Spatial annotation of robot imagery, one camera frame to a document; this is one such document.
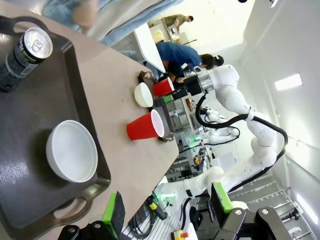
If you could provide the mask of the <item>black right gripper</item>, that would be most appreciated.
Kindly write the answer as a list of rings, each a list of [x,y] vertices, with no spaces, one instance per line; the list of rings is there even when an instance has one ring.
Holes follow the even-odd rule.
[[[172,102],[178,99],[181,99],[190,93],[191,96],[195,96],[201,93],[201,85],[199,83],[199,78],[197,75],[189,76],[187,78],[177,77],[174,82],[176,84],[184,84],[186,89],[172,92],[169,95],[166,95],[163,99],[165,102]]]

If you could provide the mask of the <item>person's bare hand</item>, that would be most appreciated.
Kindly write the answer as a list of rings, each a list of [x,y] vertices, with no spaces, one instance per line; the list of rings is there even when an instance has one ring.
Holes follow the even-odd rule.
[[[74,23],[83,30],[88,30],[95,23],[98,10],[98,0],[82,0],[79,5],[72,10],[72,19]]]

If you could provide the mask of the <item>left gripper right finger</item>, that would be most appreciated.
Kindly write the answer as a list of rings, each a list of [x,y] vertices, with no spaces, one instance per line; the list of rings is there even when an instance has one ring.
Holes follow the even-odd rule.
[[[271,206],[259,208],[256,212],[236,207],[219,182],[211,184],[211,203],[220,230],[214,240],[291,240],[276,210]]]

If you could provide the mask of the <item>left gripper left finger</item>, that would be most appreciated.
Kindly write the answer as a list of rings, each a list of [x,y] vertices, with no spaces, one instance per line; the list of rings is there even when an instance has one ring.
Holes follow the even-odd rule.
[[[86,227],[66,225],[60,232],[61,240],[118,240],[125,220],[125,206],[119,191],[111,194],[101,220]]]

